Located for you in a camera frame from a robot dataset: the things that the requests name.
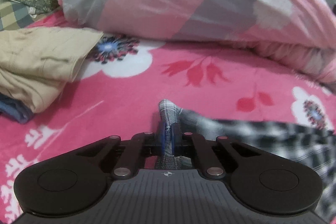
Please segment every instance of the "round black pad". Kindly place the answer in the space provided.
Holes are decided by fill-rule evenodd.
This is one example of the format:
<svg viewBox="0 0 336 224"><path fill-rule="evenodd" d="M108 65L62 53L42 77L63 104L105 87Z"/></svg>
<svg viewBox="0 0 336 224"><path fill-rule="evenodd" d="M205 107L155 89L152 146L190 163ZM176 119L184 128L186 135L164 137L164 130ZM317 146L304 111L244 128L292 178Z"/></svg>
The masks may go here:
<svg viewBox="0 0 336 224"><path fill-rule="evenodd" d="M78 156L35 164L24 169L14 183L22 210L45 216L78 213L95 204L106 189L105 174Z"/></svg>
<svg viewBox="0 0 336 224"><path fill-rule="evenodd" d="M262 172L259 180L262 185L275 191L288 191L299 183L299 179L294 173L283 169Z"/></svg>
<svg viewBox="0 0 336 224"><path fill-rule="evenodd" d="M280 157L245 158L231 176L236 197L272 215L291 215L316 206L323 185L307 166Z"/></svg>
<svg viewBox="0 0 336 224"><path fill-rule="evenodd" d="M77 182L76 173L66 169L53 169L44 172L37 180L38 184L47 191L64 191Z"/></svg>

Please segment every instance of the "folded beige cloth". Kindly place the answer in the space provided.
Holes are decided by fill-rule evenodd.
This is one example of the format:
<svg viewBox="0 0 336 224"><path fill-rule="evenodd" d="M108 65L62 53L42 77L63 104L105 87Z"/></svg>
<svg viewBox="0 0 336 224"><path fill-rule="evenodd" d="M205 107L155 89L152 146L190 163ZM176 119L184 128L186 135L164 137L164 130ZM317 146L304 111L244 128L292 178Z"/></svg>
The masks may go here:
<svg viewBox="0 0 336 224"><path fill-rule="evenodd" d="M0 32L0 93L44 111L73 82L103 33L38 27Z"/></svg>

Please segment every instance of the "black device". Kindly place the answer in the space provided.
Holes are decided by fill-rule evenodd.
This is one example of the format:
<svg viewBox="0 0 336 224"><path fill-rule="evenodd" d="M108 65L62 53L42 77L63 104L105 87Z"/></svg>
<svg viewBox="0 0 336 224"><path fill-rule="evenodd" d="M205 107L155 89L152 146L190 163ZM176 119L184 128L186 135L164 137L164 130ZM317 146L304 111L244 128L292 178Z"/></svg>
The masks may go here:
<svg viewBox="0 0 336 224"><path fill-rule="evenodd" d="M144 169L165 132L110 136L24 169L15 224L322 224L322 181L307 166L249 145L171 127L175 156L194 169Z"/></svg>

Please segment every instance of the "mattress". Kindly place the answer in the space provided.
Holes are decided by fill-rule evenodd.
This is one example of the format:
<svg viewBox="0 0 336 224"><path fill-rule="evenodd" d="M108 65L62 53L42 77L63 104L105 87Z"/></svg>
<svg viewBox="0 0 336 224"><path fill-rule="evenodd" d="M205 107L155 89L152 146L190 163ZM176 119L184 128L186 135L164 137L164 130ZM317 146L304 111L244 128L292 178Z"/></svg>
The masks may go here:
<svg viewBox="0 0 336 224"><path fill-rule="evenodd" d="M32 26L74 27L62 11ZM0 116L0 220L22 213L13 182L25 167L106 136L156 131L162 99L214 119L336 125L336 96L271 60L216 43L115 35L97 45L45 112L25 125Z"/></svg>

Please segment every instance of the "folded comforter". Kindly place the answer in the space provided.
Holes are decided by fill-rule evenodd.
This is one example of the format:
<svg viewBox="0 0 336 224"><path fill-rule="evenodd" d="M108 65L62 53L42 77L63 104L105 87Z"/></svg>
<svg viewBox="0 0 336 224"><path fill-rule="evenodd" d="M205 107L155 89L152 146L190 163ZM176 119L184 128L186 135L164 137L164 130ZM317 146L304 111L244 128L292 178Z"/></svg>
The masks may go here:
<svg viewBox="0 0 336 224"><path fill-rule="evenodd" d="M324 0L58 0L108 33L249 48L336 91L336 18Z"/></svg>

